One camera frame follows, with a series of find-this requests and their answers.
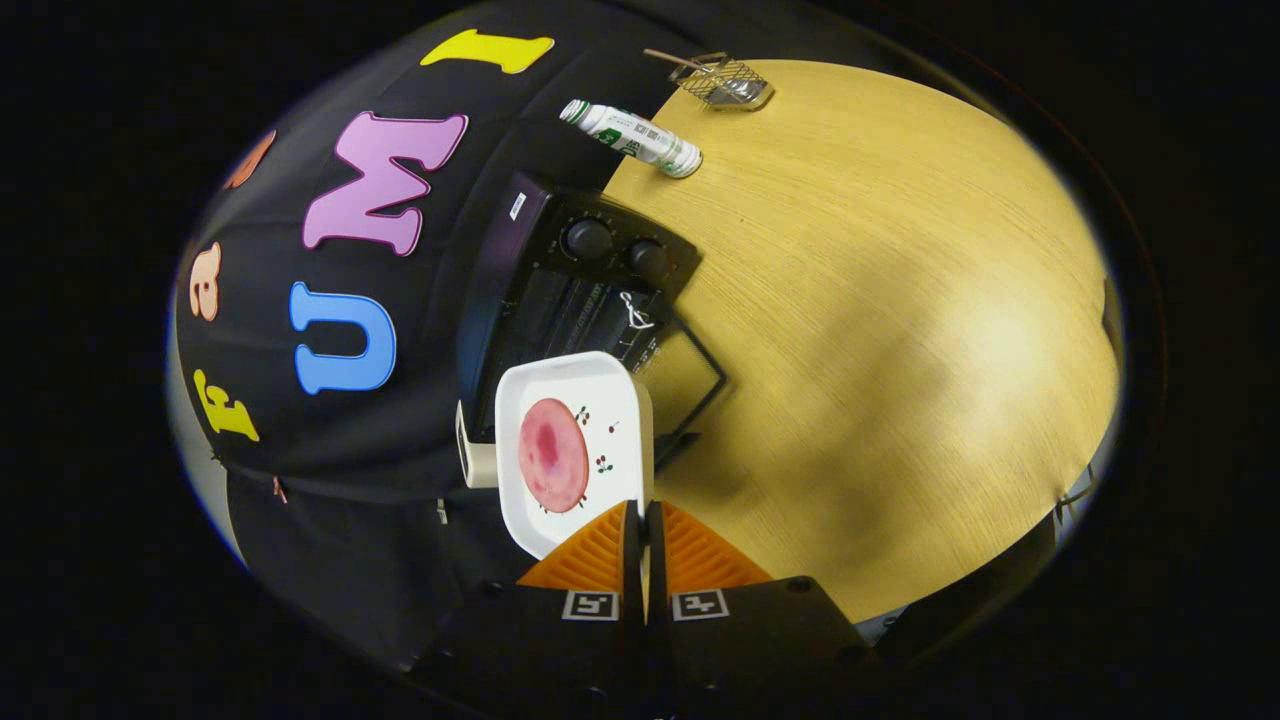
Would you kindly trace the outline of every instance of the white label sticker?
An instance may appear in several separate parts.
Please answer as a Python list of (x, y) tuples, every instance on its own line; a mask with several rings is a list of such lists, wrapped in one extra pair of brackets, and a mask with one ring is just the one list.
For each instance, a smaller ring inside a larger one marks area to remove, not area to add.
[(515, 202), (512, 202), (512, 205), (511, 205), (511, 213), (509, 213), (509, 215), (511, 215), (511, 219), (512, 219), (512, 220), (515, 220), (515, 219), (516, 219), (516, 215), (518, 215), (518, 214), (520, 214), (520, 209), (521, 209), (521, 208), (522, 208), (524, 205), (525, 205), (525, 193), (524, 193), (524, 192), (521, 192), (520, 195), (517, 195), (517, 196), (516, 196), (516, 201), (515, 201)]

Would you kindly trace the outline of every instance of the white plate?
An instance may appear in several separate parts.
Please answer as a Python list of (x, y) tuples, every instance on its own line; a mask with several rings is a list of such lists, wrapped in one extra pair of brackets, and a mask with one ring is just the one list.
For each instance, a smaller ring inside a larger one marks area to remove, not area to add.
[[(564, 512), (544, 509), (520, 473), (520, 425), (544, 398), (575, 413), (586, 441), (586, 489), (582, 501)], [(541, 560), (625, 500), (639, 501), (644, 515), (653, 495), (653, 406), (645, 387), (616, 357), (580, 352), (517, 365), (503, 373), (494, 402), (502, 519), (520, 547)], [(605, 460), (598, 462), (602, 456)]]

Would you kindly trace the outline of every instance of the black cloth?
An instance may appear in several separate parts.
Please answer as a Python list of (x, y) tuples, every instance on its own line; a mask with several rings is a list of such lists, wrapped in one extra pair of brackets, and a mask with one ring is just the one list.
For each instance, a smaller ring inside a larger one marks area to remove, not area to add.
[[(411, 33), (268, 126), (278, 133), (273, 146), (250, 182), (215, 193), (178, 270), (184, 291), (196, 254), (219, 242), (225, 301), (212, 323), (179, 313), (178, 340), (197, 416), (228, 468), (236, 541), (273, 594), (379, 665), (403, 669), (466, 588), (486, 578), (512, 580), (532, 565), (506, 530), (497, 491), (462, 484), (453, 348), (477, 240), (512, 173), (531, 170), (599, 191), (622, 160), (558, 120), (568, 100), (652, 117), (676, 88), (666, 79), (669, 65), (643, 55), (644, 47), (840, 63), (965, 95), (849, 20), (805, 5), (763, 9), (756, 0), (485, 3)], [(768, 26), (753, 19), (764, 17)], [(556, 46), (518, 74), (489, 63), (419, 67), (431, 47), (467, 28), (549, 36)], [(326, 241), (315, 250), (301, 242), (311, 200), (356, 177), (334, 156), (334, 142), (364, 110), (470, 118), (448, 163), (422, 176), (430, 192), (385, 210), (422, 211), (419, 245), (408, 256), (370, 242)], [(372, 297), (387, 309), (398, 356), (381, 387), (302, 391), (293, 368), (298, 343), (356, 355), (365, 341), (339, 323), (296, 332), (288, 316), (296, 281), (316, 292)], [(259, 442), (207, 432), (191, 387), (197, 368), (244, 402)], [(273, 478), (285, 488), (287, 505), (273, 495)], [(440, 497), (447, 525), (436, 514)]]

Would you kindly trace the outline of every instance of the ham slice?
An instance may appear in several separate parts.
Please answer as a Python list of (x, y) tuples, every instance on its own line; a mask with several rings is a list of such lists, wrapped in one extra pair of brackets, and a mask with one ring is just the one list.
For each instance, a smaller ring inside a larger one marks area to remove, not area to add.
[(548, 397), (525, 413), (517, 452), (525, 487), (547, 510), (566, 512), (586, 495), (586, 439), (563, 402)]

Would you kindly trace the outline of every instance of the wooden table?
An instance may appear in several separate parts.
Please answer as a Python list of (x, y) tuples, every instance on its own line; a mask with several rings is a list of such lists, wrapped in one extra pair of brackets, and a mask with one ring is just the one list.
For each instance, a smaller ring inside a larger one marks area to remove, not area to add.
[(749, 60), (756, 113), (677, 91), (654, 122), (701, 147), (605, 195), (704, 260), (677, 309), (731, 375), (655, 480), (850, 621), (960, 579), (1080, 475), (1117, 395), (1106, 268), (1019, 135), (886, 74)]

